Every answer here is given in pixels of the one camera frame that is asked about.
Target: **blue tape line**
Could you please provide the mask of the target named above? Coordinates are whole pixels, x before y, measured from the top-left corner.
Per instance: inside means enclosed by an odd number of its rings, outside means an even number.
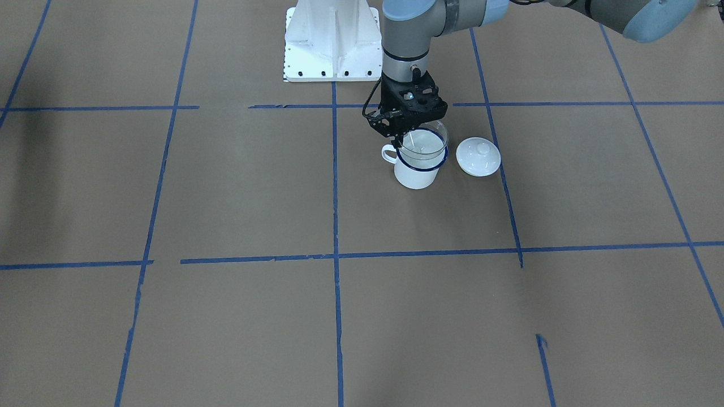
[[[644,248],[682,248],[688,247],[684,243],[640,243],[630,245],[600,245],[600,246],[553,246],[553,247],[530,247],[523,248],[525,253],[549,253],[562,251],[611,251],[611,250],[635,250]]]
[[[566,102],[566,101],[548,101],[548,102],[473,102],[473,103],[454,103],[455,107],[483,107],[483,106],[628,106],[629,102]]]
[[[724,101],[637,101],[636,104],[643,106],[718,106],[723,105]]]
[[[548,370],[548,360],[545,357],[545,350],[546,350],[546,348],[548,348],[548,342],[540,334],[536,334],[536,342],[538,342],[538,353],[540,353],[541,365],[543,365],[543,375],[545,375],[545,385],[548,389],[548,399],[550,400],[550,407],[555,407],[555,395],[553,394],[553,384],[550,381],[550,371]]]
[[[22,65],[20,65],[20,72],[17,73],[17,77],[15,78],[15,83],[12,86],[12,90],[10,91],[10,96],[7,98],[7,102],[5,103],[5,110],[2,112],[2,115],[0,115],[0,129],[2,129],[2,125],[5,123],[5,118],[8,114],[8,109],[10,109],[10,106],[12,105],[12,100],[15,98],[15,95],[17,94],[17,89],[20,87],[20,80],[22,79],[23,74],[25,74],[25,68],[28,67],[28,61],[30,61],[30,55],[33,54],[33,49],[35,49],[35,44],[38,42],[38,37],[41,35],[41,31],[43,29],[43,25],[45,24],[45,19],[48,15],[48,10],[50,9],[50,3],[52,0],[48,0],[46,2],[45,9],[43,9],[43,15],[41,16],[41,21],[38,23],[38,28],[35,29],[35,35],[33,36],[33,40],[30,42],[30,48],[28,49],[28,52],[25,54],[25,59],[22,61]]]
[[[337,83],[332,82],[332,206],[334,207],[334,309],[337,320],[337,405],[345,405],[345,375],[342,362],[342,297],[340,292],[340,218],[337,160]]]
[[[724,246],[724,241],[694,242],[695,246]],[[637,250],[656,248],[685,248],[687,242],[672,243],[633,243],[627,245],[590,245],[590,246],[550,246],[550,247],[523,247],[524,253],[558,253],[566,251],[614,251]],[[433,251],[377,251],[361,253],[339,253],[340,259],[370,259],[380,257],[422,257],[422,256],[465,256],[481,254],[517,253],[517,248],[483,248],[464,250],[433,250]],[[250,257],[221,257],[209,259],[183,259],[181,264],[214,264],[214,263],[249,263],[257,261],[297,261],[297,260],[328,260],[334,254],[306,254],[294,256],[250,256]]]
[[[699,106],[724,105],[724,101],[648,101],[636,102],[639,105],[653,106]],[[548,101],[548,102],[458,102],[455,107],[505,107],[505,106],[630,106],[627,101]],[[338,104],[338,109],[362,109],[364,104]],[[332,109],[331,104],[255,104],[249,109]]]
[[[473,42],[473,51],[475,52],[475,61],[478,64],[478,74],[480,75],[480,85],[483,88],[483,97],[488,111],[488,121],[490,123],[490,133],[493,137],[493,144],[500,150],[497,140],[497,132],[495,131],[495,121],[493,120],[493,112],[490,109],[490,98],[488,97],[488,87],[485,84],[485,75],[483,73],[483,64],[480,62],[480,53],[478,52],[478,43],[475,39],[475,32],[470,29],[470,39]],[[510,226],[513,228],[513,237],[515,238],[515,247],[518,249],[518,261],[523,268],[523,251],[521,250],[521,238],[518,235],[518,225],[515,223],[515,212],[513,212],[513,202],[510,200],[510,191],[508,190],[508,182],[505,179],[505,168],[503,162],[500,162],[500,179],[502,180],[502,188],[505,191],[505,200],[508,201],[508,212],[510,213]]]
[[[294,260],[325,260],[333,259],[333,254],[305,254],[296,256],[251,256],[251,257],[217,257],[212,259],[183,259],[181,264],[215,264],[215,263],[255,263],[262,261],[294,261]]]
[[[255,104],[249,109],[362,109],[364,104]]]
[[[82,269],[86,267],[123,267],[153,264],[153,260],[134,261],[86,261],[82,263],[39,263],[39,264],[0,264],[0,270],[34,270],[34,269]]]
[[[721,323],[722,327],[724,327],[724,314],[722,314],[722,310],[721,310],[721,307],[719,307],[719,302],[717,301],[716,295],[714,294],[714,290],[712,289],[711,284],[709,284],[709,277],[707,277],[707,273],[704,271],[702,262],[699,260],[699,254],[696,252],[696,248],[694,247],[694,242],[691,240],[689,230],[686,228],[686,223],[684,223],[683,216],[681,215],[681,211],[679,210],[678,204],[676,203],[676,200],[674,199],[674,194],[671,190],[671,187],[669,186],[669,182],[666,179],[666,174],[664,174],[664,169],[661,166],[661,163],[659,162],[659,157],[656,154],[656,150],[654,149],[654,144],[651,142],[651,138],[649,137],[649,132],[646,129],[646,125],[644,124],[643,118],[641,118],[641,113],[639,112],[639,107],[637,106],[636,101],[634,100],[634,95],[631,92],[631,88],[629,88],[629,86],[628,86],[628,81],[626,80],[626,76],[623,74],[623,69],[621,68],[621,64],[619,63],[618,58],[616,57],[616,53],[613,51],[613,46],[611,45],[611,41],[608,38],[608,34],[606,34],[606,30],[603,28],[603,25],[601,25],[601,24],[599,24],[599,28],[601,29],[603,38],[606,40],[606,45],[608,46],[608,50],[611,53],[611,57],[613,58],[613,61],[616,64],[616,69],[618,69],[618,74],[621,76],[621,80],[623,81],[623,87],[626,89],[626,93],[628,94],[628,99],[631,101],[631,106],[633,107],[633,111],[636,113],[636,118],[639,121],[639,126],[641,126],[641,131],[644,133],[644,137],[646,138],[646,143],[649,146],[649,151],[651,152],[651,156],[654,159],[654,163],[656,164],[656,169],[658,170],[659,175],[661,176],[661,180],[664,183],[664,187],[666,188],[666,193],[669,195],[669,200],[671,201],[671,205],[674,208],[674,212],[676,213],[676,217],[678,218],[679,225],[681,226],[681,230],[683,231],[684,236],[686,237],[686,242],[689,245],[689,250],[691,250],[691,255],[694,256],[694,260],[696,262],[696,267],[699,268],[699,273],[702,276],[702,280],[704,280],[704,285],[707,287],[707,291],[709,292],[709,298],[711,299],[712,304],[714,305],[714,310],[716,310],[716,313],[719,316],[719,322]]]
[[[114,112],[137,110],[173,110],[173,106],[62,106],[62,107],[12,107],[8,112]],[[178,106],[179,110],[198,110],[199,105]]]
[[[696,247],[724,246],[724,242],[694,242]]]
[[[433,250],[433,251],[378,251],[366,253],[342,253],[340,259],[368,259],[376,257],[419,257],[419,256],[462,256],[466,254],[502,254],[517,253],[517,248],[483,248],[470,250]]]
[[[148,237],[146,238],[146,247],[143,250],[143,260],[148,260],[149,253],[151,252],[151,241],[153,240],[153,228],[156,225],[156,215],[159,211],[159,202],[161,200],[161,189],[164,183],[164,173],[166,172],[166,161],[169,157],[169,147],[171,145],[171,137],[174,132],[174,125],[176,122],[176,114],[178,112],[179,100],[181,98],[181,88],[183,86],[183,78],[186,71],[186,61],[188,60],[189,49],[191,48],[191,38],[193,37],[193,26],[196,21],[196,11],[198,9],[198,0],[193,2],[193,10],[191,11],[191,22],[188,27],[188,34],[186,36],[186,47],[183,53],[183,59],[181,60],[181,70],[179,72],[179,79],[176,85],[176,96],[174,98],[174,106],[171,112],[171,121],[169,122],[169,131],[166,135],[166,145],[164,146],[164,156],[161,160],[161,171],[159,172],[159,181],[156,185],[156,196],[153,199],[153,210],[151,211],[151,222],[148,226]],[[126,349],[123,355],[123,365],[121,366],[121,375],[118,379],[118,390],[116,391],[116,402],[115,407],[120,407],[121,398],[123,396],[123,388],[125,386],[126,372],[128,370],[128,360],[131,354],[131,347],[133,344],[133,334],[135,332],[136,322],[138,320],[138,309],[141,298],[141,286],[143,280],[146,278],[146,263],[141,265],[140,273],[138,275],[138,286],[136,287],[136,297],[133,307],[133,323],[131,324],[130,330],[128,330],[128,338],[126,339]]]

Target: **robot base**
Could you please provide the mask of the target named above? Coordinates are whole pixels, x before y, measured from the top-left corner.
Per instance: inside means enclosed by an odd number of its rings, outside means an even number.
[[[382,75],[379,12],[366,0],[299,0],[287,10],[286,23],[286,81],[374,81]]]

